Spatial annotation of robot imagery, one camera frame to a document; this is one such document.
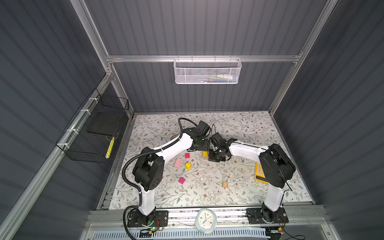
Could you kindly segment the magenta square block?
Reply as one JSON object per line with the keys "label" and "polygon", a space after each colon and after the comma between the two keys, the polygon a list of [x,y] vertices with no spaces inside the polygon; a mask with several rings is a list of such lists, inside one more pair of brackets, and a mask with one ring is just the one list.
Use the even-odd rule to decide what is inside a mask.
{"label": "magenta square block", "polygon": [[182,184],[182,185],[185,183],[185,181],[186,181],[186,179],[183,178],[183,177],[181,177],[181,178],[179,179],[179,183]]}

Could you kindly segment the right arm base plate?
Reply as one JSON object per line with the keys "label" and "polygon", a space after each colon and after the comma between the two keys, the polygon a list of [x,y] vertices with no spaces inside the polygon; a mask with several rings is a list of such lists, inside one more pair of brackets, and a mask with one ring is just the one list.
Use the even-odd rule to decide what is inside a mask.
{"label": "right arm base plate", "polygon": [[265,205],[261,208],[246,209],[246,217],[250,224],[287,224],[289,218],[283,207],[273,212]]}

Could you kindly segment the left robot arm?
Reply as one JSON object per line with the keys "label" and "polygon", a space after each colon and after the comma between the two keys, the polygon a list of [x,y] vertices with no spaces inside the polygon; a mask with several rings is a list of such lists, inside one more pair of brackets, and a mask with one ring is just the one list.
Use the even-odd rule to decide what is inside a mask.
{"label": "left robot arm", "polygon": [[181,130],[177,137],[160,147],[144,148],[133,168],[134,179],[139,188],[139,211],[143,216],[153,214],[156,209],[155,188],[162,181],[165,165],[186,150],[207,151],[209,148],[207,143],[210,126],[200,121],[193,127],[184,129],[182,120],[189,121],[186,118],[178,119]]}

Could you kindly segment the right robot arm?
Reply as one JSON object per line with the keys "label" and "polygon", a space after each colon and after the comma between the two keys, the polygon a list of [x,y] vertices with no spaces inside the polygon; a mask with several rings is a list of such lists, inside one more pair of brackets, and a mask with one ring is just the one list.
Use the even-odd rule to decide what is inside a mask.
{"label": "right robot arm", "polygon": [[209,150],[211,162],[225,162],[232,156],[253,160],[259,163],[269,183],[264,206],[271,212],[277,212],[282,206],[286,184],[296,171],[296,166],[278,144],[256,146],[239,142],[236,139],[225,140],[219,133],[210,137],[214,148]]}

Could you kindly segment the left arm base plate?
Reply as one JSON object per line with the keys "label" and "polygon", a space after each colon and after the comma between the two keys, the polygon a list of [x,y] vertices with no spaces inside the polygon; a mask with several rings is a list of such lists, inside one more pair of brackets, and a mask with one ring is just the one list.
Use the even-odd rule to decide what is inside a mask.
{"label": "left arm base plate", "polygon": [[127,216],[128,227],[166,227],[168,225],[169,211],[154,210],[148,216],[139,210],[131,210]]}

